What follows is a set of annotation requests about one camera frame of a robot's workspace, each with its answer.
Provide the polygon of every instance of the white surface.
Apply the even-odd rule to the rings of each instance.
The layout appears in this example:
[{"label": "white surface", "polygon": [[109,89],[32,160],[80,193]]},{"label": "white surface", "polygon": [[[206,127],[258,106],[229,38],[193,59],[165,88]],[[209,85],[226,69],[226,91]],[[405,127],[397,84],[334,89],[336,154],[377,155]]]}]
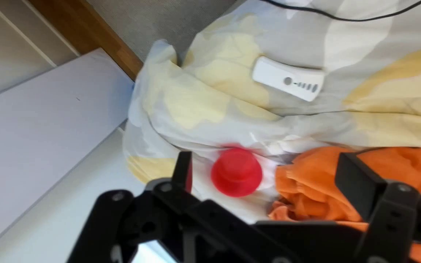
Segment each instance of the white surface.
[{"label": "white surface", "polygon": [[120,132],[102,142],[0,237],[0,263],[64,263],[95,199],[112,189],[134,195],[143,189],[125,168]]},{"label": "white surface", "polygon": [[324,73],[323,70],[292,68],[267,57],[258,57],[253,69],[253,79],[299,100],[314,101],[321,92]]},{"label": "white surface", "polygon": [[156,241],[150,241],[139,246],[133,263],[174,263],[174,260]]},{"label": "white surface", "polygon": [[125,120],[130,94],[101,50],[0,94],[0,234]]},{"label": "white surface", "polygon": [[[397,11],[402,0],[343,2],[336,12],[340,18],[372,18]],[[334,72],[364,60],[384,41],[393,27],[393,18],[368,24],[345,24],[331,21],[324,38],[324,70]]]}]

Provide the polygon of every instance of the cord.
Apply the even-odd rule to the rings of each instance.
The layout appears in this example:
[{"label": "cord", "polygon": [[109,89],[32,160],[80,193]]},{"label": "cord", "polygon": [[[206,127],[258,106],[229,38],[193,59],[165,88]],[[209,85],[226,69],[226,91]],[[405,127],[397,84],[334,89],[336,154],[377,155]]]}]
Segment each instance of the cord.
[{"label": "cord", "polygon": [[409,11],[412,11],[412,9],[415,9],[416,6],[421,5],[421,0],[419,0],[419,2],[410,5],[410,6],[405,8],[405,9],[393,12],[393,13],[386,13],[386,15],[381,15],[381,16],[365,18],[365,19],[349,19],[349,18],[339,18],[339,16],[330,15],[330,13],[318,11],[318,9],[282,5],[282,3],[279,3],[276,0],[261,0],[261,2],[266,2],[266,3],[269,3],[272,6],[276,6],[276,8],[280,8],[280,9],[291,9],[291,11],[317,13],[317,15],[327,16],[327,18],[334,19],[334,21],[343,21],[343,22],[368,22],[368,21],[378,21],[378,19],[384,19],[384,18],[399,16],[400,13],[409,12]]}]

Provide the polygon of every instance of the white table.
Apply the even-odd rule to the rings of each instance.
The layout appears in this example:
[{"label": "white table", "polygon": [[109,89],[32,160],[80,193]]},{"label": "white table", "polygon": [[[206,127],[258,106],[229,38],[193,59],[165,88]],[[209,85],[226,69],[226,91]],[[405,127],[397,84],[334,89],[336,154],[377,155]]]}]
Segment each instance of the white table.
[{"label": "white table", "polygon": [[[64,263],[101,193],[127,189],[140,195],[143,186],[125,168],[121,138],[115,130],[0,237],[0,263]],[[155,246],[140,250],[156,258]]]}]

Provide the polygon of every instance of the wooden trim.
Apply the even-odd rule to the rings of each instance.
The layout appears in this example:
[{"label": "wooden trim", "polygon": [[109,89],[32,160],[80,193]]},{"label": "wooden trim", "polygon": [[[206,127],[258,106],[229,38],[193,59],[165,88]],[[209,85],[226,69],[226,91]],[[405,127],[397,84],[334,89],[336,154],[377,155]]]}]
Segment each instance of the wooden trim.
[{"label": "wooden trim", "polygon": [[80,53],[103,49],[134,79],[139,57],[86,0],[29,0],[29,3]]}]

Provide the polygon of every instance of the white cardboard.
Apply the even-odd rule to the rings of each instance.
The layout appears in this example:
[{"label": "white cardboard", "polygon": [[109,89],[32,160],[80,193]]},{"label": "white cardboard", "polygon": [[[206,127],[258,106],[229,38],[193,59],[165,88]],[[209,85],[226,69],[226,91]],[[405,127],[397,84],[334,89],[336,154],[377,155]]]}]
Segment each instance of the white cardboard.
[{"label": "white cardboard", "polygon": [[125,120],[131,87],[96,50],[0,94],[0,234]]}]

